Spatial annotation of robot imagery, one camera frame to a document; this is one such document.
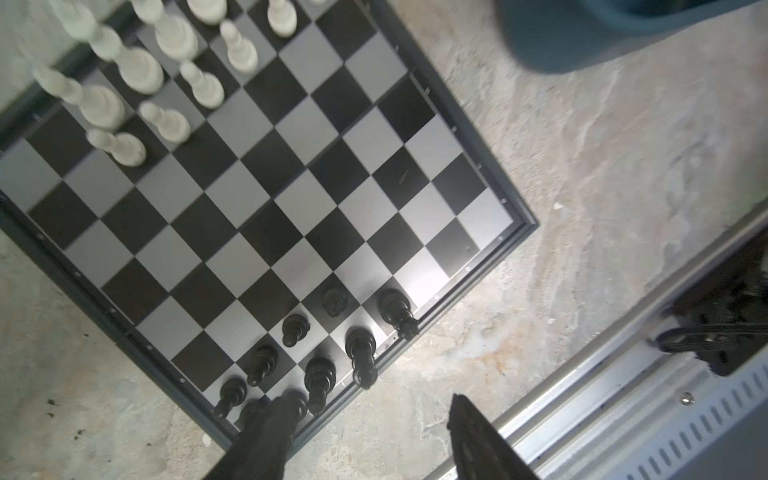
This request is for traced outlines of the black row piece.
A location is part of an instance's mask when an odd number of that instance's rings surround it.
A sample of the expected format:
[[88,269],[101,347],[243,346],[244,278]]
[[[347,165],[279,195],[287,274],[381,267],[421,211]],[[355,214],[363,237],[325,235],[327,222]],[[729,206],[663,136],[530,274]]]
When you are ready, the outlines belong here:
[[305,370],[305,388],[308,391],[308,411],[317,416],[326,407],[327,397],[336,384],[336,367],[324,357],[311,359]]
[[351,328],[345,337],[345,351],[353,367],[353,380],[363,389],[370,389],[378,379],[374,354],[376,341],[365,327]]

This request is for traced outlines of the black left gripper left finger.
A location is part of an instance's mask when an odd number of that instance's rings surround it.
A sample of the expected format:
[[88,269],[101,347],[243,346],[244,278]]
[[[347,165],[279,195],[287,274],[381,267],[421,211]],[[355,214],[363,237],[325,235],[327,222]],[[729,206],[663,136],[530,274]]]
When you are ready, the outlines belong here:
[[272,401],[236,438],[204,479],[283,479],[300,421],[300,393]]

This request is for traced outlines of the black white chessboard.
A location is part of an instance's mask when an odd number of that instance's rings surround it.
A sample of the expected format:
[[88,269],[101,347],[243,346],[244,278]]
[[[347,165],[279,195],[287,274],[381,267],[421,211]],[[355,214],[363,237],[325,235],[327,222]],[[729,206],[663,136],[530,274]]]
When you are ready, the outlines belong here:
[[[406,349],[378,312],[388,289],[429,328],[513,251],[536,221],[386,1],[295,5],[296,33],[275,35],[263,1],[231,1],[229,19],[258,52],[254,73],[229,63],[221,34],[194,23],[196,65],[223,104],[200,105],[179,65],[130,4],[109,25],[162,69],[150,101],[181,112],[191,135],[163,139],[138,112],[145,96],[86,45],[57,65],[114,92],[122,131],[146,148],[138,167],[86,139],[73,106],[31,86],[1,115],[1,223],[120,348],[223,447],[241,410],[213,414],[222,386],[272,348],[272,371],[244,392],[267,403],[304,387],[314,357],[336,384],[307,443],[357,394],[345,337],[373,334],[376,366]],[[336,318],[329,287],[349,302]],[[282,344],[287,316],[311,329]]]

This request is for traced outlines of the aluminium rail frame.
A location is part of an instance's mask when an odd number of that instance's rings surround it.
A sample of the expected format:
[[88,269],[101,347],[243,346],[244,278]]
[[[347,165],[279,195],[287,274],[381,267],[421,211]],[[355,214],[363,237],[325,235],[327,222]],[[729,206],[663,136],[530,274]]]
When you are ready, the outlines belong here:
[[495,421],[538,479],[669,479],[767,403],[758,203]]

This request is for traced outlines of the teal plastic tub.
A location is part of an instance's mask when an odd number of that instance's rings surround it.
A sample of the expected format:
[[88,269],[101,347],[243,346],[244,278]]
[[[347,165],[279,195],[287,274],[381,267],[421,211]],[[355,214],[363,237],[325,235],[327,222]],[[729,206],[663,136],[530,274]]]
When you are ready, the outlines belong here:
[[733,1],[499,1],[506,45],[526,69],[565,74],[661,41],[752,5]]

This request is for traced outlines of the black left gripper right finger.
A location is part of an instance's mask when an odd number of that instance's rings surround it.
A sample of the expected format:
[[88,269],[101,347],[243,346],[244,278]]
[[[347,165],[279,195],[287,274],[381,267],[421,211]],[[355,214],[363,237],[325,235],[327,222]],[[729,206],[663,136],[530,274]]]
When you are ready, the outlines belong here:
[[459,479],[538,479],[465,395],[453,395],[447,428]]

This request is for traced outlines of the black pawn on board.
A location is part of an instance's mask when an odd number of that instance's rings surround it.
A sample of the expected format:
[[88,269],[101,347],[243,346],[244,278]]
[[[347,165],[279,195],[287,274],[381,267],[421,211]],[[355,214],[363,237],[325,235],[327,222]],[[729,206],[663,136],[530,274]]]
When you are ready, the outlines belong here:
[[323,308],[332,318],[339,317],[346,310],[348,302],[349,297],[346,291],[340,287],[329,287],[322,298]]

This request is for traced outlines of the white pawn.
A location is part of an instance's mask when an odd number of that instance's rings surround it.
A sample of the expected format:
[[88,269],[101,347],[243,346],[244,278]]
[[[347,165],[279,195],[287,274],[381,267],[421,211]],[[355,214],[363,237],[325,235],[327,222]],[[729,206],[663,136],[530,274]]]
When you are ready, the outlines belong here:
[[191,135],[191,126],[187,118],[174,109],[163,109],[151,101],[139,105],[139,114],[156,127],[160,136],[172,143],[186,142]]
[[225,91],[215,75],[204,72],[191,61],[180,64],[180,73],[190,85],[193,97],[200,105],[215,110],[223,104]]
[[230,20],[220,23],[220,34],[232,67],[241,74],[254,73],[258,66],[258,53],[254,44],[244,37]]
[[93,147],[110,154],[118,164],[138,167],[146,160],[144,144],[130,133],[112,134],[94,128],[86,132],[86,139]]

